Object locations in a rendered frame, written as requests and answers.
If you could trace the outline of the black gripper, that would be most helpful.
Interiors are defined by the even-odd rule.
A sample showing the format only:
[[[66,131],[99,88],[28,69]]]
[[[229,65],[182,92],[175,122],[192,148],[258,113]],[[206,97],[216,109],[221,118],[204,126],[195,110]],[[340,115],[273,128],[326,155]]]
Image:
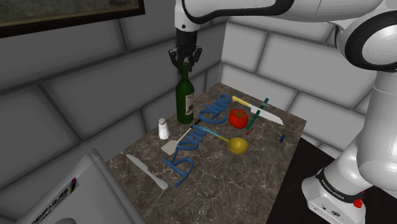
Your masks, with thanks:
[[[188,58],[188,71],[192,68],[202,53],[202,48],[197,46],[197,31],[186,32],[176,29],[176,47],[168,51],[170,60],[174,67],[181,74],[183,70],[183,59]]]

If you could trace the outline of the green wine bottle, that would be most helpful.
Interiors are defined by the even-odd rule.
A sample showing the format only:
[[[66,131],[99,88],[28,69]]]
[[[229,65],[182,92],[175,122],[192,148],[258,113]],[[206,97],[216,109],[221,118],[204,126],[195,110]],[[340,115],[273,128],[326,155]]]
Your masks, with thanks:
[[[188,63],[183,62],[181,79],[176,86],[177,119],[181,124],[189,124],[193,121],[195,89],[188,73]]]

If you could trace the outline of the white salt shaker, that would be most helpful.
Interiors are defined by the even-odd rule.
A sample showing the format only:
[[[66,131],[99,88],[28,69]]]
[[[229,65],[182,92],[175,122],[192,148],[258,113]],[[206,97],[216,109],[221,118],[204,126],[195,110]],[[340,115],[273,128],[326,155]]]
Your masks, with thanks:
[[[160,118],[158,121],[158,135],[162,140],[168,139],[170,136],[170,132],[164,118]]]

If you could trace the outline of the red tomato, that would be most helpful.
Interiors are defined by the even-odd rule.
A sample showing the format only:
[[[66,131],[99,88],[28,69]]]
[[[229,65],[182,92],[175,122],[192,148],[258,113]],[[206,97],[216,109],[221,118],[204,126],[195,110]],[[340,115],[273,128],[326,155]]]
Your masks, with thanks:
[[[247,114],[242,109],[233,109],[229,113],[228,122],[236,129],[243,129],[247,126],[249,120]]]

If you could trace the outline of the green stick-shaped tool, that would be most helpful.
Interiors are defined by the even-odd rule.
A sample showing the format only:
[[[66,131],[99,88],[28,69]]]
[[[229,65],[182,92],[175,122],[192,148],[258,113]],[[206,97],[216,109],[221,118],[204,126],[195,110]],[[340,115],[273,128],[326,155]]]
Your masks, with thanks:
[[[264,108],[269,108],[270,104],[268,103],[268,98],[266,98],[264,101],[261,101],[260,109]],[[246,126],[246,130],[250,130],[252,124],[255,122],[255,120],[259,117],[260,111],[258,110],[255,115],[250,119],[249,123]]]

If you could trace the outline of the blue script letter sign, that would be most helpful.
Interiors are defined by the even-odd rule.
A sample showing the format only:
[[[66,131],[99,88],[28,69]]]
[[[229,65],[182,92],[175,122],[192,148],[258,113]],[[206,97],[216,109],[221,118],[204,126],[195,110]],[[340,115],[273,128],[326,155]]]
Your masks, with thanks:
[[[174,155],[171,160],[163,158],[163,162],[182,177],[181,180],[174,184],[174,187],[178,187],[181,183],[185,181],[185,179],[192,172],[194,165],[193,159],[189,157],[176,160],[178,151],[197,150],[199,147],[199,143],[203,141],[202,138],[206,135],[206,131],[203,128],[200,128],[198,124],[200,122],[216,125],[225,123],[227,120],[226,116],[224,116],[222,119],[216,119],[216,117],[219,116],[221,112],[226,111],[230,102],[231,98],[229,97],[229,95],[221,94],[211,105],[205,104],[205,109],[199,111],[198,113],[198,120],[190,126],[190,130],[188,132],[191,134],[191,137],[187,136],[185,141],[180,141],[177,144],[177,146],[174,148]],[[179,164],[185,162],[189,163],[190,165],[190,168],[187,172],[183,172],[181,169],[178,168]]]

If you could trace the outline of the silver butter knife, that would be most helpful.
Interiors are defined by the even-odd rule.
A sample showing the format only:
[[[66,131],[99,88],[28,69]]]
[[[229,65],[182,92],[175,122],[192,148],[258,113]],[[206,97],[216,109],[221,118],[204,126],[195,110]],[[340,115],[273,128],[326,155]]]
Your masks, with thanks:
[[[156,177],[152,172],[150,172],[148,170],[148,167],[144,163],[142,163],[138,158],[129,154],[127,154],[126,157],[136,166],[138,166],[138,168],[140,168],[143,172],[145,172],[162,190],[166,190],[168,188],[168,184],[164,180]]]

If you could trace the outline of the dark robot stand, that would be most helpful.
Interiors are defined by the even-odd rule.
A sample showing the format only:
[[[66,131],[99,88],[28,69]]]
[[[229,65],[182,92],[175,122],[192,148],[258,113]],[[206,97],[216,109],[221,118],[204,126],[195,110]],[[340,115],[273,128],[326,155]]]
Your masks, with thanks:
[[[307,207],[302,181],[334,158],[300,138],[267,224],[329,224]],[[365,190],[365,224],[397,224],[397,199],[376,186]]]

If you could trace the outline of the yellow-handled kitchen knife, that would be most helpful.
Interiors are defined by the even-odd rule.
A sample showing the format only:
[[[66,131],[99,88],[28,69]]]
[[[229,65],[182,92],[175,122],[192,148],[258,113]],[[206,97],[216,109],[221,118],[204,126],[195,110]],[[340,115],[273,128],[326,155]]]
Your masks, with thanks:
[[[232,96],[232,100],[234,102],[238,102],[239,104],[243,105],[243,106],[247,106],[251,109],[251,112],[254,114],[258,113],[258,116],[265,118],[267,120],[270,120],[272,122],[278,123],[279,125],[284,125],[283,121],[276,115],[273,115],[272,113],[269,113],[268,111],[265,111],[263,109],[260,109],[259,107],[256,107],[246,101],[243,101],[242,99],[236,97],[236,96]]]

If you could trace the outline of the blue-handled thin screwdriver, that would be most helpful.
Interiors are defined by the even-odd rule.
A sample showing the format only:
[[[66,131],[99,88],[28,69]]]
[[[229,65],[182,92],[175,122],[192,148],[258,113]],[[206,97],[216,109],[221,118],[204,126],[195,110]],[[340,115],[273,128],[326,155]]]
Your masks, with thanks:
[[[278,149],[279,149],[281,143],[284,141],[285,137],[286,137],[285,134],[283,134],[283,135],[281,136],[281,138],[280,138],[280,140],[279,140],[279,144],[277,145],[277,148],[276,148],[276,150],[275,150],[275,152],[274,152],[274,155],[277,153],[277,151],[278,151]]]

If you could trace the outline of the dark-framed wall picture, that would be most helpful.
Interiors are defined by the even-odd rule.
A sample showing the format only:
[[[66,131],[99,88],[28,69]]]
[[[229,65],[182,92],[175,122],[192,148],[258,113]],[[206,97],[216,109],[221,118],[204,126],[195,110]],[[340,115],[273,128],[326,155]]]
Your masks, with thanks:
[[[143,14],[143,0],[0,0],[0,38]]]

